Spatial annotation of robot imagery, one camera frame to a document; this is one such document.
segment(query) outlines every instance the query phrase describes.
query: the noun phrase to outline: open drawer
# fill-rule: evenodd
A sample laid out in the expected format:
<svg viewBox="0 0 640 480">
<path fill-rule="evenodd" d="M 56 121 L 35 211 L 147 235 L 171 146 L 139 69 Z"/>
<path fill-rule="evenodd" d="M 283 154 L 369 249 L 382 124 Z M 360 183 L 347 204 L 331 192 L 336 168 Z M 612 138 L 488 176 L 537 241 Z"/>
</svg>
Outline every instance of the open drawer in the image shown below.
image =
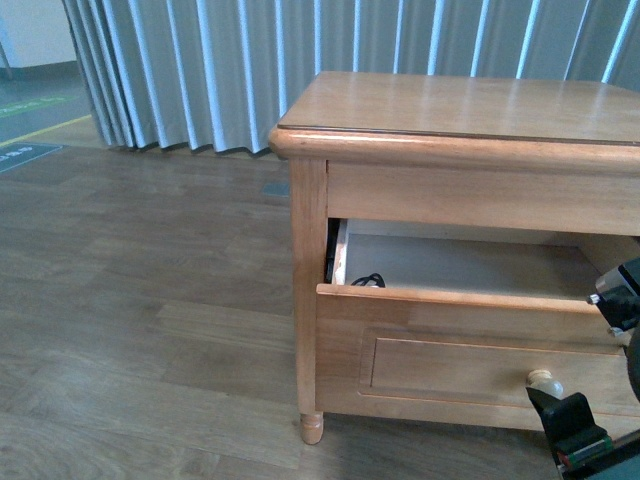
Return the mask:
<svg viewBox="0 0 640 480">
<path fill-rule="evenodd" d="M 621 339 L 585 301 L 637 255 L 628 237 L 342 222 L 317 289 L 316 406 L 540 429 L 525 380 L 543 369 L 612 434 L 640 428 Z M 387 288 L 348 285 L 374 272 Z"/>
</svg>

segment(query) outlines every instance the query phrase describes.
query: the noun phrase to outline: curtain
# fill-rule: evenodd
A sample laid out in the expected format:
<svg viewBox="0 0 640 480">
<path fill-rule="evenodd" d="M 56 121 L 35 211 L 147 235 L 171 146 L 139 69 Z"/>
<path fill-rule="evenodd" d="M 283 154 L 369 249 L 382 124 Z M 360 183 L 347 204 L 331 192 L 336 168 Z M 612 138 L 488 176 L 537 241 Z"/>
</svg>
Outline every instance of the curtain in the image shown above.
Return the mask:
<svg viewBox="0 0 640 480">
<path fill-rule="evenodd" d="M 267 147 L 321 70 L 640 91 L 640 0 L 63 0 L 108 145 Z"/>
</svg>

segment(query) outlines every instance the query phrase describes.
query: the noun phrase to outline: green stripe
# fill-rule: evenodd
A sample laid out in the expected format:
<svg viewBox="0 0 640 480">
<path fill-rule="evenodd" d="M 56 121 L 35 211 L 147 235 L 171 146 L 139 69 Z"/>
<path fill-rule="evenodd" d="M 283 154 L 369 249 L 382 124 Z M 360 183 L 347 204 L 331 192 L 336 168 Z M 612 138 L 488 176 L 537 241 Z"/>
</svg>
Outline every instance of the green stripe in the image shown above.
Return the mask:
<svg viewBox="0 0 640 480">
<path fill-rule="evenodd" d="M 34 98 L 24 102 L 10 103 L 8 105 L 0 106 L 0 118 L 10 117 L 12 115 L 19 115 L 20 113 L 30 112 L 31 110 L 37 110 L 39 108 L 48 107 L 50 105 L 57 105 L 58 103 L 68 102 L 78 98 L 77 96 L 70 95 L 51 95 L 48 97 Z"/>
</svg>

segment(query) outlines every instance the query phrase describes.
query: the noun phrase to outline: drawer knob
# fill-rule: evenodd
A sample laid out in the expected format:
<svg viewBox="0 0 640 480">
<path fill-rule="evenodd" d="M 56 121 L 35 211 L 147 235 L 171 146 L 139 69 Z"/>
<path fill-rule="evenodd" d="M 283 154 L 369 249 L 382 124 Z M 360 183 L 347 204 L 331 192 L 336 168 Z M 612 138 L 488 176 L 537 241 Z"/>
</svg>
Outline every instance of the drawer knob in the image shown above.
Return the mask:
<svg viewBox="0 0 640 480">
<path fill-rule="evenodd" d="M 552 397 L 560 398 L 564 387 L 560 382 L 554 380 L 548 370 L 533 370 L 527 375 L 527 387 L 535 388 Z"/>
</svg>

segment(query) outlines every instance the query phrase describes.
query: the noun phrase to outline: wall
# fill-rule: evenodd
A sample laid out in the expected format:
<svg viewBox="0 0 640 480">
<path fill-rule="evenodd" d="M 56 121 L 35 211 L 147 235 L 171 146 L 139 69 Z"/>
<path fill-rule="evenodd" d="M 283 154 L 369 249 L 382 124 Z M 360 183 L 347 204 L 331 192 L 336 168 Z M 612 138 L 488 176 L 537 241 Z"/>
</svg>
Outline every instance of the wall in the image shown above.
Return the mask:
<svg viewBox="0 0 640 480">
<path fill-rule="evenodd" d="M 60 0 L 0 0 L 0 42 L 13 68 L 76 59 Z"/>
</svg>

